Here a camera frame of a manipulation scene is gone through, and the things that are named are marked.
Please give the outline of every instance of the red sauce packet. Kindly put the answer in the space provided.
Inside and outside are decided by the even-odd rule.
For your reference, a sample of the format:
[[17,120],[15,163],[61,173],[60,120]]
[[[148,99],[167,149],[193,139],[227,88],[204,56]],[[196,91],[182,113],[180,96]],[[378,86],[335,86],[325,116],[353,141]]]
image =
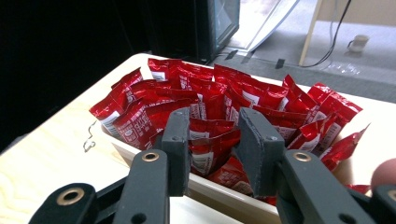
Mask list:
[[190,86],[200,99],[199,112],[193,116],[198,119],[225,119],[224,92],[227,86],[213,81],[190,77]]
[[286,145],[292,140],[294,133],[304,125],[307,116],[306,113],[278,111],[258,105],[254,105],[252,109],[259,111],[268,119],[283,137]]
[[191,90],[190,77],[211,81],[213,69],[190,63],[179,63],[170,69],[170,74],[179,78],[182,90]]
[[308,93],[309,96],[312,97],[319,105],[323,104],[323,102],[332,94],[338,94],[330,87],[322,84],[317,83],[309,89]]
[[288,91],[277,110],[301,114],[308,114],[310,111],[309,107],[293,91]]
[[124,111],[122,106],[120,106],[110,94],[90,108],[91,114],[93,114],[102,125],[105,126],[108,132],[116,138],[120,138],[120,134],[114,127],[113,121],[124,113]]
[[232,86],[224,94],[225,119],[238,123],[241,107],[251,108],[251,102],[239,95]]
[[297,85],[291,75],[285,76],[282,82],[282,86],[289,88],[289,91],[291,91],[304,105],[308,107],[309,111],[307,115],[307,121],[305,123],[312,122],[308,119],[311,117],[311,114],[318,108],[317,102],[312,99],[306,92],[301,90],[301,88]]
[[218,69],[215,67],[215,81],[233,85],[235,91],[253,105],[278,109],[282,99],[288,93],[287,88],[265,83],[242,72],[230,70],[219,65]]
[[313,121],[317,119],[323,119],[329,114],[334,114],[336,119],[329,131],[323,136],[322,141],[316,148],[316,151],[323,152],[331,144],[335,137],[343,130],[345,125],[349,123],[362,109],[349,102],[344,97],[339,94],[332,94],[326,98],[318,108],[318,110],[313,114]]
[[130,103],[147,95],[148,90],[154,90],[156,88],[170,89],[171,87],[172,85],[168,81],[158,82],[155,79],[147,79],[137,82],[132,86],[117,85],[111,90],[110,95],[126,110]]
[[253,105],[278,109],[288,89],[261,82],[253,77],[243,77],[242,96]]
[[240,80],[242,77],[250,77],[249,74],[216,63],[213,69],[213,76],[215,78],[215,82],[225,85],[229,84],[229,80]]
[[330,171],[333,171],[340,161],[344,161],[352,156],[366,129],[367,127],[358,133],[352,133],[334,143],[319,155],[320,160]]
[[181,64],[180,59],[153,59],[148,58],[148,68],[151,75],[157,81],[170,81],[173,89],[180,89],[180,79],[177,74],[172,74],[170,71],[173,66]]
[[152,136],[161,132],[172,111],[190,106],[190,99],[160,105],[147,106],[140,99],[128,106],[128,110],[114,120],[113,124],[125,143],[140,150],[152,148]]
[[111,86],[111,89],[114,89],[117,85],[122,84],[126,87],[134,85],[135,83],[142,81],[143,76],[140,72],[140,67],[132,71],[131,73],[123,76],[118,82],[114,83]]
[[157,129],[146,113],[143,101],[133,102],[128,110],[113,122],[124,142],[140,150],[149,149],[150,137],[157,133]]
[[149,119],[153,123],[157,132],[166,127],[170,114],[180,108],[189,107],[193,103],[192,99],[181,99],[170,103],[154,105],[146,108]]
[[241,138],[240,130],[213,137],[189,140],[192,155],[191,170],[201,176],[219,169],[230,157],[232,147]]
[[225,119],[192,119],[190,118],[190,140],[213,138],[234,129],[234,122]]
[[224,165],[209,175],[207,179],[246,195],[253,194],[243,165],[234,156],[231,156]]
[[296,137],[293,137],[287,149],[312,151],[334,123],[334,120],[335,116],[328,116],[324,119],[305,124],[296,132]]

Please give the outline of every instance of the cup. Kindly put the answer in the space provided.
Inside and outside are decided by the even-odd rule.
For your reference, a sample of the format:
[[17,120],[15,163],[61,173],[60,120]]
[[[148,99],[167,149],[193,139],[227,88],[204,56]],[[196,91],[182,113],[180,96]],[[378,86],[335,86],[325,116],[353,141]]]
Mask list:
[[363,49],[366,46],[367,41],[369,41],[369,36],[356,35],[355,38],[349,42],[349,44],[347,45],[347,48],[349,49],[349,51],[352,51],[355,53],[361,53],[361,52],[363,52]]

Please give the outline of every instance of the wooden table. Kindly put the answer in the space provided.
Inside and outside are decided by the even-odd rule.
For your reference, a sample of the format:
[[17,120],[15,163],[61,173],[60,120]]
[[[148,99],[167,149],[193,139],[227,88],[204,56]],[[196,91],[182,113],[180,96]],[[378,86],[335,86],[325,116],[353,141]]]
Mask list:
[[[148,57],[154,56],[137,54],[125,61],[0,156],[0,223],[28,222],[44,200],[64,185],[83,182],[100,190],[128,174],[128,162],[108,139],[100,137],[100,129],[92,129],[92,140],[96,143],[94,148],[85,153],[82,146],[90,136],[89,126],[95,121],[89,108],[109,93],[113,83],[137,67],[141,66],[142,73],[147,76]],[[264,77],[258,79],[280,84]],[[340,135],[360,131],[370,122],[371,125],[353,157],[341,163],[335,175],[346,184],[369,184],[378,164],[396,158],[396,148],[392,143],[395,139],[396,105],[345,96],[360,105],[363,111]],[[226,204],[216,198],[211,200],[204,199],[202,202],[220,211]],[[240,217],[239,213],[246,213],[247,216],[238,219],[248,222],[244,218],[258,216],[262,211],[259,206],[252,207],[244,211],[244,207],[238,208],[236,204],[234,210],[224,212],[226,216],[187,197],[172,199],[171,222],[237,223],[231,217]]]

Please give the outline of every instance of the floor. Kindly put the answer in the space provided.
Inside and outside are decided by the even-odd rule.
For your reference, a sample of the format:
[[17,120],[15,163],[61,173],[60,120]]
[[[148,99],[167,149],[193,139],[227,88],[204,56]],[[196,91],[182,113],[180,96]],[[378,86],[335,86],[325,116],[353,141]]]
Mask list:
[[[327,61],[311,68],[298,65],[316,2],[300,0],[254,54],[249,55],[251,58],[246,57],[246,53],[238,53],[231,60],[219,56],[212,64],[229,65],[251,75],[275,79],[290,73],[300,84],[312,85],[321,81],[341,92],[396,103],[396,42],[392,38],[396,36],[396,27],[342,23],[335,48]],[[325,55],[331,43],[331,25],[334,34],[337,24],[317,21],[304,65],[316,63]],[[347,48],[355,35],[370,38],[363,53],[351,53]],[[275,69],[279,59],[284,60],[284,66]]]

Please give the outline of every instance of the cable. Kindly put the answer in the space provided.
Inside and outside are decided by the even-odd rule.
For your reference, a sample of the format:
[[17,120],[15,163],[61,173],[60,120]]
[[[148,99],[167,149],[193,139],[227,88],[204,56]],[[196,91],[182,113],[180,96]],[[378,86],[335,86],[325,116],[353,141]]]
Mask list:
[[334,39],[332,40],[332,45],[331,45],[329,51],[327,51],[327,53],[323,56],[323,58],[321,58],[317,63],[311,64],[311,65],[302,65],[301,67],[307,68],[307,67],[317,66],[317,65],[323,63],[324,61],[326,61],[330,57],[330,55],[332,54],[332,51],[334,50],[335,43],[337,41],[338,31],[340,29],[341,23],[344,20],[345,15],[347,14],[347,10],[349,8],[350,2],[351,2],[351,0],[348,0],[346,3],[346,7],[344,9],[343,15],[341,16],[340,22],[338,22],[338,26],[335,31]]

